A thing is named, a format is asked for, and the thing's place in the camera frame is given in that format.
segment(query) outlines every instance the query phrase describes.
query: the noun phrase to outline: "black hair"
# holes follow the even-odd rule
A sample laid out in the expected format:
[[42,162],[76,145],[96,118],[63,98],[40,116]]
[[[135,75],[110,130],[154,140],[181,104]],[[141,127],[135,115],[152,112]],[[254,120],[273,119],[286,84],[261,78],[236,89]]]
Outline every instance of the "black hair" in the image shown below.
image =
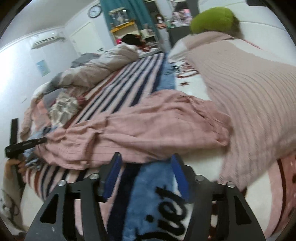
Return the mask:
[[129,44],[129,45],[136,45],[136,46],[143,45],[141,40],[134,34],[127,34],[127,35],[123,36],[121,41],[125,42],[126,44]]

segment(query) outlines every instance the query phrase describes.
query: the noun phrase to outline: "ceiling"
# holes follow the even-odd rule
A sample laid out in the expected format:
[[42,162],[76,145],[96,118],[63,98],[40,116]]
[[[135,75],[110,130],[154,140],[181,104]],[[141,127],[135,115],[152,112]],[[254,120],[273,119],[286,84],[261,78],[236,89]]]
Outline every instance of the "ceiling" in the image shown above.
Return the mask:
[[9,24],[0,39],[0,48],[24,35],[64,25],[94,0],[32,0]]

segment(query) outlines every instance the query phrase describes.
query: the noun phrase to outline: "air conditioner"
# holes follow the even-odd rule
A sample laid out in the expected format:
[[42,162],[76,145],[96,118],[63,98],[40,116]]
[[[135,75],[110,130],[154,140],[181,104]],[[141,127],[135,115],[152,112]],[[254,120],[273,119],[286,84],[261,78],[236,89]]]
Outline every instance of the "air conditioner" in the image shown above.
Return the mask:
[[32,49],[39,48],[50,44],[58,39],[59,35],[56,30],[40,33],[31,37]]

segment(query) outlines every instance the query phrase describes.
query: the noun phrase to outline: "pink blanket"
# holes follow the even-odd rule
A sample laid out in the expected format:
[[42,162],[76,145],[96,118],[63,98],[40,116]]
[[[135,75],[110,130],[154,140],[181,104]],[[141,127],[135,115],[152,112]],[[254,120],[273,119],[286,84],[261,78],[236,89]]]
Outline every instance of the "pink blanket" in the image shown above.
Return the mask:
[[227,146],[230,117],[214,103],[181,91],[162,90],[114,114],[100,113],[50,133],[36,153],[66,169],[99,167],[120,152],[125,162],[144,163],[197,148]]
[[[202,35],[195,35],[197,41]],[[219,110],[231,117],[234,131],[221,182],[233,181],[243,190],[296,149],[295,66],[260,58],[227,40],[192,49],[186,62],[201,74]]]

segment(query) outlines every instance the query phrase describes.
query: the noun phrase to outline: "striped blanket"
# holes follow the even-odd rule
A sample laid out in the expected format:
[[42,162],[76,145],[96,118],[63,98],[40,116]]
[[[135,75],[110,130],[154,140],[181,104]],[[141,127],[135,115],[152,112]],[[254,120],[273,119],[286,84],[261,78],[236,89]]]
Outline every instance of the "striped blanket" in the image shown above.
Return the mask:
[[[66,128],[92,120],[97,113],[114,113],[123,107],[139,103],[141,99],[156,91],[165,61],[166,54],[159,53],[139,59],[111,74],[86,95],[87,105],[67,123]],[[40,171],[28,169],[25,179],[36,194],[45,200],[60,180],[66,180],[68,183],[81,181],[98,171],[98,168],[79,171],[45,164]]]

